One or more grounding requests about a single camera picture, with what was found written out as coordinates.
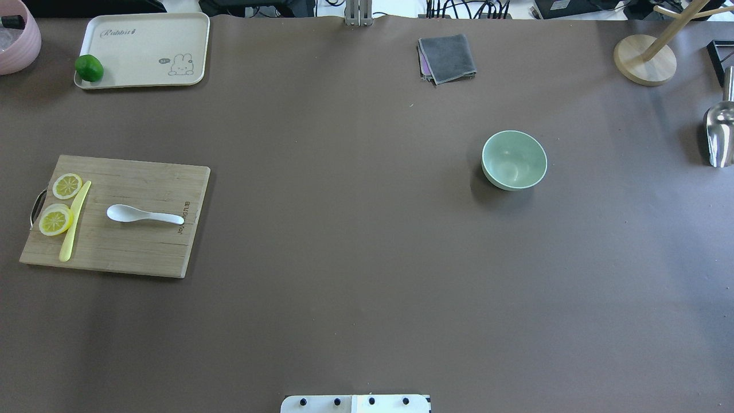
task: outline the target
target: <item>stainless steel scoop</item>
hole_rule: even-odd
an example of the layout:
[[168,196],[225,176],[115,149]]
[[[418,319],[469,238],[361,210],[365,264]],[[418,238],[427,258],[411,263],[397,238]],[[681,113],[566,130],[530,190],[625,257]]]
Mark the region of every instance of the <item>stainless steel scoop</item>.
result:
[[706,135],[711,166],[723,168],[734,163],[734,67],[724,74],[724,101],[706,111]]

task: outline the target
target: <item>cutting board handle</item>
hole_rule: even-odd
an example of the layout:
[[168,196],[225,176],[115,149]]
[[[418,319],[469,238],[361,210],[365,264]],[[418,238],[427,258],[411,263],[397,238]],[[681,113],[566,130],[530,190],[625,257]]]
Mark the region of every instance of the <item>cutting board handle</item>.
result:
[[42,190],[41,193],[38,194],[38,197],[36,197],[36,201],[33,203],[33,210],[31,210],[31,230],[33,229],[33,223],[36,222],[38,215],[41,215],[41,207],[46,201],[47,192],[48,190]]

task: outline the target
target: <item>yellow knife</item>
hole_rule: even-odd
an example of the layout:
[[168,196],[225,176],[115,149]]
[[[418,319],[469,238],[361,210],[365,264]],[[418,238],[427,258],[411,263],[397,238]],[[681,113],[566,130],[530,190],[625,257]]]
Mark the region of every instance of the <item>yellow knife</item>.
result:
[[64,243],[61,244],[61,252],[59,252],[59,260],[61,262],[67,262],[71,258],[71,249],[74,247],[74,234],[76,233],[76,224],[79,223],[81,217],[81,206],[84,204],[84,199],[87,197],[92,186],[92,181],[86,181],[84,186],[81,187],[79,193],[74,197],[74,202],[71,203],[71,212],[74,219],[71,221],[71,226],[66,230],[66,238]]

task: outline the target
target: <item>folded towel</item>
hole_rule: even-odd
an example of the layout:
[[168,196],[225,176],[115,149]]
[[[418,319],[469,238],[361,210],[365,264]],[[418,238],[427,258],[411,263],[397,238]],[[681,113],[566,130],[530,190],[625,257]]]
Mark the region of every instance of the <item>folded towel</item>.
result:
[[436,85],[476,74],[465,35],[418,39],[418,59],[422,77]]

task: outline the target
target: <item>green bowl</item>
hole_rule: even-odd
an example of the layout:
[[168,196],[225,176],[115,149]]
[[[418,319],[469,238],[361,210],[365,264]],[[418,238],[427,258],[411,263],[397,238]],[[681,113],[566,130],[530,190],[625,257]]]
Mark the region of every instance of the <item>green bowl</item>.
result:
[[543,147],[523,132],[497,132],[482,149],[484,175],[503,190],[530,188],[543,179],[547,169],[548,158]]

